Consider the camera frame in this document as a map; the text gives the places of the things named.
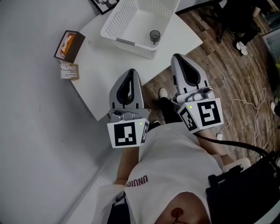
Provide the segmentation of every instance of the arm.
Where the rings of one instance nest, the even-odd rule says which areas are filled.
[[[199,134],[202,137],[217,139],[216,136],[214,136],[213,132],[210,131],[209,129],[200,131],[197,134]],[[220,144],[209,142],[199,137],[197,139],[200,146],[203,149],[205,149],[205,151],[208,152],[210,155],[219,154],[222,158],[224,165],[228,165],[234,162],[234,160],[226,153],[226,151]]]
[[[125,185],[133,168],[139,162],[139,147],[124,148],[114,184]]]
[[[253,18],[255,18],[258,14],[259,14],[259,12],[261,11],[261,9],[260,8],[258,8],[258,7],[255,7],[254,8],[254,10],[253,10]]]

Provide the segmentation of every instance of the chair leg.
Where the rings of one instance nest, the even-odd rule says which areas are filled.
[[[219,17],[210,16],[210,15],[203,15],[201,18],[202,18],[203,20],[205,20],[205,18],[210,18],[210,19],[213,19],[213,20],[218,21],[218,22],[221,21]]]
[[[223,37],[223,33],[224,33],[224,31],[226,30],[226,28],[227,28],[227,26],[223,23],[223,25],[222,25],[222,30],[220,31],[220,35],[219,35],[219,37],[217,37],[217,41],[218,41],[218,42],[221,42],[221,39],[222,39],[222,37]]]

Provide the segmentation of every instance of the white cable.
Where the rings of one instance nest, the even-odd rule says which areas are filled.
[[[264,99],[263,99],[263,101],[260,103],[261,97],[262,97],[262,94],[263,94],[263,91],[264,91],[264,93],[265,93],[265,94],[264,94]],[[225,129],[226,127],[228,127],[228,126],[230,125],[230,123],[231,123],[231,120],[232,120],[232,117],[233,117],[233,113],[232,113],[232,104],[233,104],[233,102],[234,102],[235,100],[236,100],[236,101],[242,101],[242,102],[245,102],[246,104],[252,105],[252,106],[254,107],[254,109],[257,110],[257,113],[256,113],[256,115],[255,115],[255,119],[254,119],[254,123],[255,123],[255,133],[254,133],[254,137],[253,137],[253,140],[252,140],[252,145],[253,145],[253,143],[254,143],[254,146],[256,146],[256,138],[257,138],[257,136],[259,135],[260,138],[261,138],[260,143],[259,143],[259,147],[261,147],[261,144],[262,144],[262,135],[261,135],[260,132],[257,133],[256,117],[257,117],[257,115],[258,115],[258,113],[259,113],[259,108],[261,107],[261,105],[263,104],[263,102],[265,101],[265,99],[266,99],[266,88],[263,88],[262,91],[261,91],[261,95],[259,96],[259,103],[258,103],[258,106],[257,106],[257,107],[255,107],[254,104],[248,103],[248,102],[245,101],[245,100],[241,100],[241,99],[234,99],[234,100],[232,100],[232,101],[231,101],[231,119],[229,120],[228,124],[227,124],[225,127],[223,127],[223,128],[219,131],[218,134],[221,134],[221,132],[223,131],[223,129]]]

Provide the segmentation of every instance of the brown box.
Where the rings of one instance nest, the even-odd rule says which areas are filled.
[[[65,58],[63,58],[60,54],[60,51],[69,34],[75,34],[75,37],[68,49],[67,54],[65,55]],[[63,61],[74,63],[75,58],[80,50],[80,47],[82,46],[82,44],[84,42],[84,39],[85,39],[85,36],[82,35],[81,33],[77,32],[77,31],[66,30],[63,37],[61,38],[61,40],[59,42],[59,45],[56,49],[56,53],[54,54],[54,57],[58,58],[60,60],[63,60]]]

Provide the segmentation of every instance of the white table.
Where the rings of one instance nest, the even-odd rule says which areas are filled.
[[[144,85],[170,66],[173,54],[185,55],[203,43],[184,21],[174,15],[155,59],[150,60],[121,50],[111,40],[100,36],[109,15],[109,12],[99,15],[81,29],[80,33],[86,39],[74,62],[79,64],[80,79],[72,81],[98,121],[110,109],[111,88],[128,69],[136,69]]]

